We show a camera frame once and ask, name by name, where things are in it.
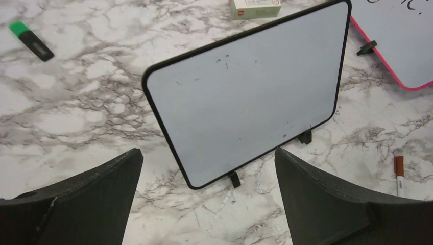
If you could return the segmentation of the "black framed small whiteboard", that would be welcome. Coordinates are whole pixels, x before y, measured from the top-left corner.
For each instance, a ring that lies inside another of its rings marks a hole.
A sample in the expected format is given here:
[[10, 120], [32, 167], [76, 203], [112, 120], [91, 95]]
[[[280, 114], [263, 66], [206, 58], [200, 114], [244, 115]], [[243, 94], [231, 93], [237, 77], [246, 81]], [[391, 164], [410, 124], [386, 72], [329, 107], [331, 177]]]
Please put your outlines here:
[[146, 69], [141, 85], [190, 189], [329, 121], [351, 1], [326, 1]]

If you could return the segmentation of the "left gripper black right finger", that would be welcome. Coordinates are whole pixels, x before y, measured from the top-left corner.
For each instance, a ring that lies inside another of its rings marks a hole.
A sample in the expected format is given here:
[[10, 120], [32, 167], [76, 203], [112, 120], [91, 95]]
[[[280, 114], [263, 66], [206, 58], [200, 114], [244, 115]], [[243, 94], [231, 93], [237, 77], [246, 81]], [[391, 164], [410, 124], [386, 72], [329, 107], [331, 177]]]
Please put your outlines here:
[[432, 201], [355, 185], [282, 148], [274, 162], [293, 244], [432, 244]]

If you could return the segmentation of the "red marker cap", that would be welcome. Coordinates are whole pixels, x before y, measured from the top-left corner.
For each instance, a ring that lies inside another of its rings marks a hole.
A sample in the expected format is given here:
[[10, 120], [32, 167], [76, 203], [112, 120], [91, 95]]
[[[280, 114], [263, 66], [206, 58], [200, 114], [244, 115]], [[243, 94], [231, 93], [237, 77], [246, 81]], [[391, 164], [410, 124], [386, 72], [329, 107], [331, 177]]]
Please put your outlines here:
[[404, 177], [404, 157], [394, 157], [394, 172], [397, 177]]

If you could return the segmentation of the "white marker pen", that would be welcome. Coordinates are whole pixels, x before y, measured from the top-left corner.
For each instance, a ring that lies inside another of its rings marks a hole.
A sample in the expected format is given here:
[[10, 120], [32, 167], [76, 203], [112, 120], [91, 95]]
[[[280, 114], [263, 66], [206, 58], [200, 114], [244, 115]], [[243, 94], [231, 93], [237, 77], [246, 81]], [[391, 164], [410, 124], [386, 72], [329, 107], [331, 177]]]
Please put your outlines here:
[[394, 172], [396, 176], [397, 196], [404, 197], [404, 157], [394, 157]]

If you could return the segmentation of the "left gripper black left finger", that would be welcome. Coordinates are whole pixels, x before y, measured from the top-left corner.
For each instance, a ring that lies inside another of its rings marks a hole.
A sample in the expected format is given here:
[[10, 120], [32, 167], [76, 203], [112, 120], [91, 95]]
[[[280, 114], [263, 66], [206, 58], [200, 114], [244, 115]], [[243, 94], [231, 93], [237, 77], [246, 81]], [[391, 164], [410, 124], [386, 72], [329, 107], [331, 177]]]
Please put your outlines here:
[[143, 163], [140, 149], [58, 183], [1, 199], [1, 244], [121, 244]]

